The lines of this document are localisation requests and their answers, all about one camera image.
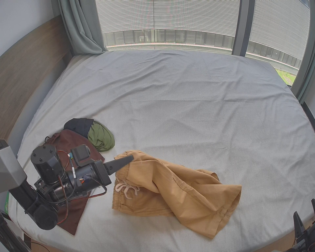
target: mattress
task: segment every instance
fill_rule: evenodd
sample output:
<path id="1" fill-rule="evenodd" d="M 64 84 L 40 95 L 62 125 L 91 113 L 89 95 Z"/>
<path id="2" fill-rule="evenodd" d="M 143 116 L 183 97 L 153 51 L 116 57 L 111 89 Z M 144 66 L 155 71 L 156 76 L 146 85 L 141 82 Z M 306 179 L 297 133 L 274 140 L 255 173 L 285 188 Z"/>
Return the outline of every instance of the mattress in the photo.
<path id="1" fill-rule="evenodd" d="M 40 230 L 10 196 L 11 219 L 37 241 L 63 251 L 253 251 L 292 231 L 295 211 L 304 221 L 313 215 L 315 134 L 269 63 L 185 50 L 75 57 L 24 134 L 18 161 L 31 185 L 39 178 L 32 150 L 74 117 L 94 118 L 114 134 L 106 161 L 139 149 L 241 184 L 241 199 L 210 240 L 175 217 L 113 210 L 113 184 L 89 199 L 75 236 L 58 226 Z"/>

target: curtain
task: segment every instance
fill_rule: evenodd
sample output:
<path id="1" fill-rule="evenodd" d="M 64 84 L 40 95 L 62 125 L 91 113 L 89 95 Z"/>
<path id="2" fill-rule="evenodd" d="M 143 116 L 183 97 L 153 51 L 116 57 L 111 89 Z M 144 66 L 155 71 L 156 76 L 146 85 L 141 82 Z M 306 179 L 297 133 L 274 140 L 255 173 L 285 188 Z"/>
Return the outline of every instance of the curtain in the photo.
<path id="1" fill-rule="evenodd" d="M 101 54 L 108 51 L 94 0 L 58 0 L 74 54 Z"/>
<path id="2" fill-rule="evenodd" d="M 300 70 L 291 88 L 292 93 L 303 104 L 308 90 L 315 81 L 315 0 L 310 0 L 310 31 Z"/>

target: white drawstring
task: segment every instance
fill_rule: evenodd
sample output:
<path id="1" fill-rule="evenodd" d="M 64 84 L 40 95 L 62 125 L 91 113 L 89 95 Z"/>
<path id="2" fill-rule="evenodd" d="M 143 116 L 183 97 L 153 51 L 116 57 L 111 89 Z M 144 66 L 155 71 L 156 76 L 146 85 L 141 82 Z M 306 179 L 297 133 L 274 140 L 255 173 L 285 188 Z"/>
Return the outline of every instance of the white drawstring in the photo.
<path id="1" fill-rule="evenodd" d="M 124 190 L 123 193 L 125 194 L 125 197 L 126 197 L 127 199 L 132 199 L 132 198 L 130 198 L 130 197 L 127 196 L 127 192 L 128 192 L 128 190 L 129 190 L 129 188 L 134 189 L 134 190 L 135 190 L 135 195 L 138 196 L 138 193 L 137 193 L 137 192 L 140 191 L 140 188 L 139 188 L 138 186 L 131 186 L 131 185 L 128 185 L 128 183 L 127 183 L 125 180 L 122 180 L 122 182 L 119 182 L 119 184 L 116 185 L 115 190 L 116 190 L 117 192 L 119 192 L 124 186 L 125 186 L 126 188 L 125 188 L 125 190 Z"/>

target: green grass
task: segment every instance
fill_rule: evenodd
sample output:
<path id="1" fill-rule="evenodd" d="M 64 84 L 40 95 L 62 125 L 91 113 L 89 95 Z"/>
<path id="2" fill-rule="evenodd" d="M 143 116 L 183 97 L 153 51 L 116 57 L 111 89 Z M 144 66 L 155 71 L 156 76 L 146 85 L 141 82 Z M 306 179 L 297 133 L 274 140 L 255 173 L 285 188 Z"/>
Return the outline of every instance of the green grass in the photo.
<path id="1" fill-rule="evenodd" d="M 292 85 L 292 83 L 294 82 L 296 76 L 295 75 L 292 75 L 288 72 L 285 72 L 285 71 L 282 71 L 282 70 L 278 70 L 276 69 L 277 73 L 280 75 L 280 77 L 283 79 L 283 81 L 287 84 L 287 85 Z M 289 83 L 284 77 L 287 77 L 289 78 L 289 80 L 292 82 L 292 83 Z"/>

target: wooden headboard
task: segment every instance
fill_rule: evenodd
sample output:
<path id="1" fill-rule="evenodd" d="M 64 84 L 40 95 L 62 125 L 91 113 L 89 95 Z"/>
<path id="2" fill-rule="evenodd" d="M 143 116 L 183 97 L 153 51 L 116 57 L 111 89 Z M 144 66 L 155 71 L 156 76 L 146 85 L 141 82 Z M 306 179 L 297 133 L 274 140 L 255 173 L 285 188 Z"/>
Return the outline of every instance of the wooden headboard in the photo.
<path id="1" fill-rule="evenodd" d="M 8 140 L 31 95 L 70 49 L 62 18 L 57 16 L 0 57 L 0 138 Z"/>

